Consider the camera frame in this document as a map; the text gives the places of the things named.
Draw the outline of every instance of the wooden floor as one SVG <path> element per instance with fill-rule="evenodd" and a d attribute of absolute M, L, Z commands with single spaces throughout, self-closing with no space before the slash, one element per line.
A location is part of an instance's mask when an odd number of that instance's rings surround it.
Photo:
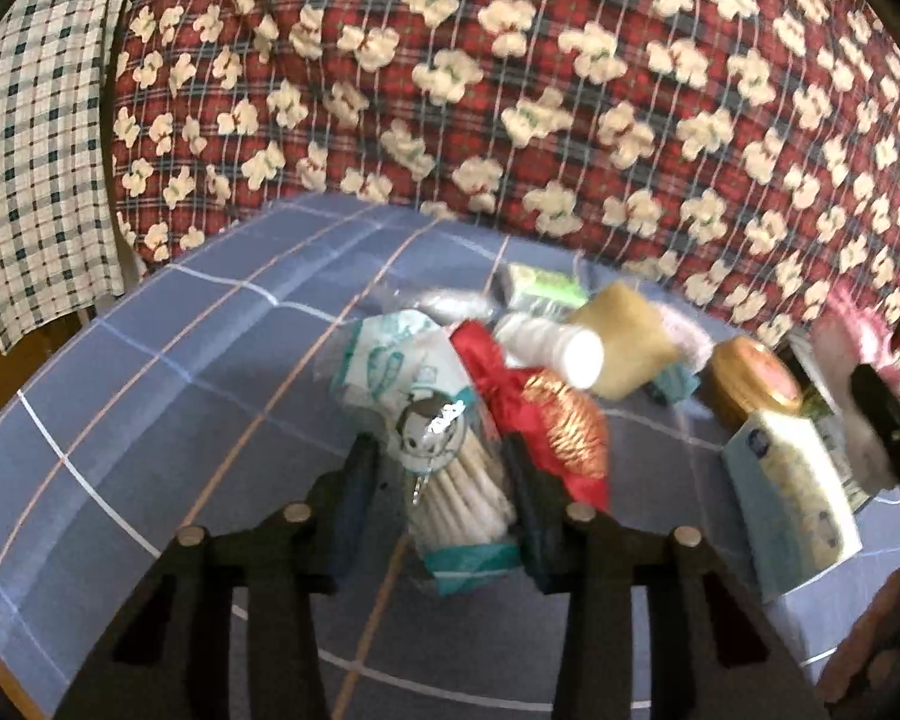
<path fill-rule="evenodd" d="M 71 314 L 29 333 L 7 356 L 0 353 L 0 409 L 10 402 L 17 389 L 77 330 L 79 320 L 75 314 Z M 23 712 L 26 720 L 44 720 L 36 704 L 24 693 L 20 683 L 1 660 L 0 687 L 10 696 L 17 709 Z"/>

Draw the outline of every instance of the soap bar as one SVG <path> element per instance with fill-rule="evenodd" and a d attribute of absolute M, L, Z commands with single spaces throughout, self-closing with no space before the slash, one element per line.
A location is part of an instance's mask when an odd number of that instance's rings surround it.
<path fill-rule="evenodd" d="M 587 301 L 586 290 L 574 276 L 522 263 L 508 264 L 501 284 L 506 307 L 535 317 L 563 319 Z"/>
<path fill-rule="evenodd" d="M 604 344 L 604 364 L 590 388 L 601 397 L 621 400 L 680 359 L 653 303 L 622 281 L 603 289 L 568 321 L 596 331 Z"/>
<path fill-rule="evenodd" d="M 764 601 L 862 549 L 850 504 L 813 422 L 754 412 L 722 452 Z"/>

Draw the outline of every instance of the gold lid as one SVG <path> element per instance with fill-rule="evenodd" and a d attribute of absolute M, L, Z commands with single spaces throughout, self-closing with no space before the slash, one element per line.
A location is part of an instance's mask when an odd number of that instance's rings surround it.
<path fill-rule="evenodd" d="M 722 394 L 744 415 L 758 409 L 799 413 L 803 398 L 797 379 L 760 341 L 737 336 L 718 343 L 710 365 Z"/>

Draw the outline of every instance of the green package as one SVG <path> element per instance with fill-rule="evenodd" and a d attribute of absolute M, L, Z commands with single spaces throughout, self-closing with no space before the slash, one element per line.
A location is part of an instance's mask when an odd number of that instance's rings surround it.
<path fill-rule="evenodd" d="M 573 275 L 511 263 L 502 274 L 506 307 L 535 317 L 563 319 L 590 300 Z"/>

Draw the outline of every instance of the gold ornament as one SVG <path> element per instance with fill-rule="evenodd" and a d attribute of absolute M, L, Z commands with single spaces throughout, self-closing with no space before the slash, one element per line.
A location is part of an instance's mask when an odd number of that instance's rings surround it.
<path fill-rule="evenodd" d="M 607 475 L 610 432 L 596 403 L 574 389 L 552 370 L 541 370 L 523 388 L 528 403 L 538 403 L 547 439 L 568 471 L 590 479 Z"/>

